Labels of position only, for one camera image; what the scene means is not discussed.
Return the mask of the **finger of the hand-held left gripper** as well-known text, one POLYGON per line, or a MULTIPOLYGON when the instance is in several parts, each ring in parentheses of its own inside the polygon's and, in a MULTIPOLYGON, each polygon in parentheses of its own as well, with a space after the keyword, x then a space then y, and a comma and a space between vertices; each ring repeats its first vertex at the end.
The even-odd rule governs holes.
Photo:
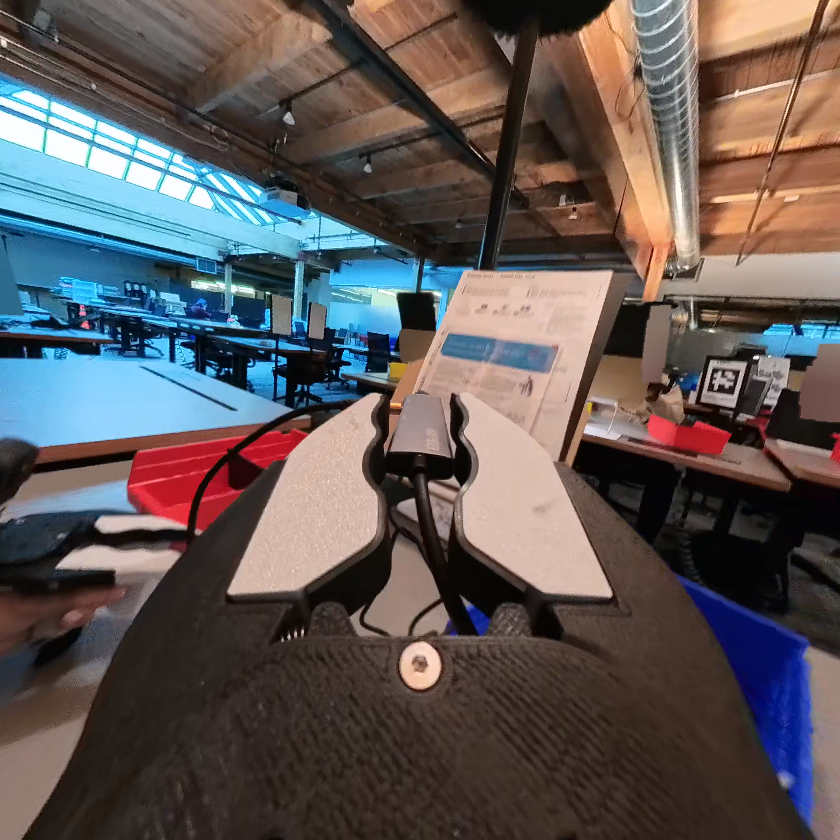
POLYGON ((94 528, 102 534, 130 531, 186 533, 183 523, 150 514, 105 514, 96 520, 94 528))
POLYGON ((140 547, 128 550, 87 547, 69 553, 58 562, 57 571, 112 571, 116 585, 159 582, 181 557, 172 547, 140 547))

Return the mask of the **black braided cable copper plug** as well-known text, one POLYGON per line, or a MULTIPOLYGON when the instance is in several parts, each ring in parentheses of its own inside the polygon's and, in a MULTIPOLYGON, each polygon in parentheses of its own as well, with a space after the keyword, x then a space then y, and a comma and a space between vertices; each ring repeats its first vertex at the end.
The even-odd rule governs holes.
POLYGON ((228 449, 224 455, 206 472, 204 478, 199 483, 191 502, 188 512, 188 519, 185 530, 184 542, 187 547, 191 546, 197 531, 197 520, 200 508, 203 502, 204 495, 213 482, 215 476, 225 467, 235 456, 240 455, 247 447, 259 441, 265 435, 279 429, 284 425, 290 424, 292 421, 300 417, 310 416, 315 417, 322 414, 341 413, 348 410, 357 401, 342 400, 337 402, 320 404, 318 406, 304 406, 290 410, 280 416, 270 419, 268 422, 257 427, 256 430, 243 437, 237 444, 228 449))

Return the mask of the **grey USB hub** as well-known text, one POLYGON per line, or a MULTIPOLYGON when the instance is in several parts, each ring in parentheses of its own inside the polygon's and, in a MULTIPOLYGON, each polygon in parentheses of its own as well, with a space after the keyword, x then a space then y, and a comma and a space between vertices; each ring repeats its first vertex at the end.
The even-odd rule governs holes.
POLYGON ((388 473, 407 478, 417 472, 429 480, 454 476, 455 458, 440 397, 424 393, 404 397, 385 467, 388 473))

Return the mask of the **grey desk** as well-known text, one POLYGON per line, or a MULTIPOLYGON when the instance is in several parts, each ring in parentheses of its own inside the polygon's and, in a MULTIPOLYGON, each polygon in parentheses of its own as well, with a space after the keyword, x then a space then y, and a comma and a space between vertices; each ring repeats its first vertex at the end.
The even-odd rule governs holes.
MULTIPOLYGON (((36 512, 132 511, 130 463, 40 472, 6 509, 9 517, 36 512)), ((31 650, 2 661, 2 838, 21 838, 52 792, 76 747, 93 697, 130 619, 151 589, 123 613, 98 613, 80 638, 42 668, 31 650)), ((838 657, 811 647, 814 803, 817 838, 839 837, 838 657)))

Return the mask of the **person's left hand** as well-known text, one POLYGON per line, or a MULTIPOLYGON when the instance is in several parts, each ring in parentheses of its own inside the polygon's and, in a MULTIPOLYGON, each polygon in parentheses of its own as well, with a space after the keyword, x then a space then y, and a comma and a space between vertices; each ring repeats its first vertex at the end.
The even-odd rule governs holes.
POLYGON ((98 610, 120 602, 126 593, 116 585, 36 595, 2 592, 1 658, 83 627, 98 610))

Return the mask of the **red plastic bin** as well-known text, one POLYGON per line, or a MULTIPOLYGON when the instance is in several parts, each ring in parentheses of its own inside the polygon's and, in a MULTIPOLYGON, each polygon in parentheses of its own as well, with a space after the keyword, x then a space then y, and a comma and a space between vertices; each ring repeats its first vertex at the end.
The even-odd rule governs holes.
MULTIPOLYGON (((248 446, 212 479, 201 501, 196 530, 205 530, 269 466, 288 458, 307 434, 274 431, 248 446)), ((137 512, 187 524, 205 474, 240 442, 239 437, 140 451, 133 458, 128 500, 137 512)))

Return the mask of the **large white table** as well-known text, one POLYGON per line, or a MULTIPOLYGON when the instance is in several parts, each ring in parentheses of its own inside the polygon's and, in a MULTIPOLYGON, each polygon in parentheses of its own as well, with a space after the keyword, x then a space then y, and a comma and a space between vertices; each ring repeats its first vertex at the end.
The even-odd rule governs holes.
POLYGON ((41 465, 244 436, 289 413, 278 402, 159 361, 1 361, 2 438, 41 465))

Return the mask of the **wooden table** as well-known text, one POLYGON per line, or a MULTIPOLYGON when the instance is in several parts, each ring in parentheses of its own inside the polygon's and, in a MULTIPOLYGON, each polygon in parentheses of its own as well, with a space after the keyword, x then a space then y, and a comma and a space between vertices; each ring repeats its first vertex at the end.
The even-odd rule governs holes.
POLYGON ((762 450, 738 444, 725 444, 720 455, 699 455, 668 447, 647 438, 619 436, 616 439, 585 431, 582 443, 616 452, 640 455, 672 466, 685 467, 744 485, 777 492, 789 492, 792 479, 762 450))

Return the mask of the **small red bin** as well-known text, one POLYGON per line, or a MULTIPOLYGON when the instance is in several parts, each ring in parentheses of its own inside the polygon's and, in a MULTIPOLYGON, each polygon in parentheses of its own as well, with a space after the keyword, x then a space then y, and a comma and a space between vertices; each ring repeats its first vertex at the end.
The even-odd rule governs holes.
POLYGON ((692 455, 718 456, 728 445, 728 431, 701 421, 689 425, 677 424, 657 415, 647 421, 648 438, 659 445, 692 455))

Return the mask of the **cardboard box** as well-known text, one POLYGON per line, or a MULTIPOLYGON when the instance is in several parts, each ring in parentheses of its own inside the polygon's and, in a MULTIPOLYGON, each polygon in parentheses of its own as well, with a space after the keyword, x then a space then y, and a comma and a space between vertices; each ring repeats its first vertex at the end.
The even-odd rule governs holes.
POLYGON ((445 329, 433 332, 403 328, 398 336, 399 361, 410 364, 434 360, 440 355, 447 336, 448 331, 445 329))

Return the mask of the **black monitor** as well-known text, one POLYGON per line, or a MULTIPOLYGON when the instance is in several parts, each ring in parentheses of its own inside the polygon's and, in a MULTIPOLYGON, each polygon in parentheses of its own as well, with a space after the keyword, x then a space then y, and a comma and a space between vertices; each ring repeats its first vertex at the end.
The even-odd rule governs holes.
POLYGON ((433 292, 400 291, 396 294, 401 329, 435 332, 437 330, 436 297, 433 292))

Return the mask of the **screen with black-white tag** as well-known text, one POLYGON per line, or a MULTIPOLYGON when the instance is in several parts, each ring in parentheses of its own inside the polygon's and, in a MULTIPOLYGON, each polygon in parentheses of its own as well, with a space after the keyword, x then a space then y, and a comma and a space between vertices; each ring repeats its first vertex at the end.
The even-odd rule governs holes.
POLYGON ((698 380, 695 403, 712 410, 733 412, 739 405, 752 369, 751 360, 708 355, 698 380))

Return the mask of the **ceiling projector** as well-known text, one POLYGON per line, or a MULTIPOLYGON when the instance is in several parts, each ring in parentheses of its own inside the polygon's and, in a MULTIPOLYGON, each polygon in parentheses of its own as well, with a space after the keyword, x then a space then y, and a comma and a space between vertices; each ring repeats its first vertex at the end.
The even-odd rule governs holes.
POLYGON ((293 180, 275 174, 260 189, 257 204, 266 212, 295 220, 309 217, 310 201, 293 180))

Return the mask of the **black vertical pole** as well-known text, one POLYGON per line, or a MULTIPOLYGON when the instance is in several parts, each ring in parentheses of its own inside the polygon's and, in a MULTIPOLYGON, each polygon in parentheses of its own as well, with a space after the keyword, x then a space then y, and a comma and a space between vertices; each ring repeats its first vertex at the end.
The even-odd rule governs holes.
POLYGON ((539 17, 531 16, 520 29, 513 53, 511 76, 502 120, 500 143, 485 231, 479 250, 479 271, 492 271, 497 266, 503 229, 515 175, 522 117, 529 93, 532 62, 539 37, 539 17))

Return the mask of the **silver ventilation duct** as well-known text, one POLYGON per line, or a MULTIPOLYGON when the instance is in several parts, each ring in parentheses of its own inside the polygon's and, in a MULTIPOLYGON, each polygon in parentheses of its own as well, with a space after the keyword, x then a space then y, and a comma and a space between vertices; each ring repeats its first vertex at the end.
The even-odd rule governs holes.
POLYGON ((700 263, 698 2, 631 6, 673 229, 673 266, 682 273, 700 263))

